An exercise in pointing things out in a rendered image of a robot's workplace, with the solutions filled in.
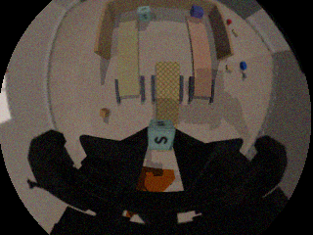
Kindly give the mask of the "pink flat strip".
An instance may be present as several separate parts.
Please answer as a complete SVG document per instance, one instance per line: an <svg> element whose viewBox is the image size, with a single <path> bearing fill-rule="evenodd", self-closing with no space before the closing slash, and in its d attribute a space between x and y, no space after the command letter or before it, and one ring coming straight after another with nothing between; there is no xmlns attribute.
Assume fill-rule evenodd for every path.
<svg viewBox="0 0 313 235"><path fill-rule="evenodd" d="M211 55L208 43L191 39L193 62L193 95L211 97Z"/></svg>

